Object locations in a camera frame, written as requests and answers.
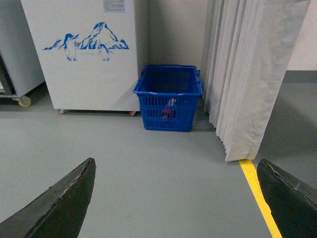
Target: yellow tape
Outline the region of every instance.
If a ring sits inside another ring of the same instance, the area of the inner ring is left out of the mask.
[[[269,208],[268,204],[264,200],[264,197],[260,188],[258,176],[257,176],[257,170],[254,167],[254,164],[250,160],[240,160],[239,162],[243,170],[243,173],[249,183],[249,186],[254,195],[254,198],[256,199],[258,206],[262,212],[262,215],[267,224],[267,227],[269,231],[271,232],[272,237],[282,238],[282,235],[279,232],[279,229],[277,228],[275,220],[273,219],[271,215],[271,209]]]

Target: penguin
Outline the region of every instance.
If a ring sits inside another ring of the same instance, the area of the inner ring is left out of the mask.
[[[73,41],[74,39],[76,39],[78,37],[77,36],[73,36],[72,34],[66,34],[65,35],[65,39],[64,39],[64,44],[62,44],[58,49],[60,48],[64,48],[66,57],[69,61],[76,61],[76,54],[77,54],[77,49],[78,46],[75,44],[75,42]]]
[[[112,53],[104,44],[99,44],[98,46],[99,53],[101,54],[101,57],[103,58],[103,61],[109,61],[109,53]]]

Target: white curtain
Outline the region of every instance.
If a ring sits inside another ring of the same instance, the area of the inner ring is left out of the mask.
[[[310,0],[209,0],[205,110],[226,161],[255,158]]]

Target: white freezer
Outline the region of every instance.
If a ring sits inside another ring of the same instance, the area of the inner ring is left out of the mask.
[[[44,82],[20,0],[0,0],[0,58],[12,83],[9,95],[22,97]]]
[[[55,109],[139,111],[147,0],[21,0]]]

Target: blue basket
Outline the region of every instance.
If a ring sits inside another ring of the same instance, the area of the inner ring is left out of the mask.
[[[203,94],[195,66],[151,64],[142,72],[134,93],[139,97],[147,130],[190,131]]]

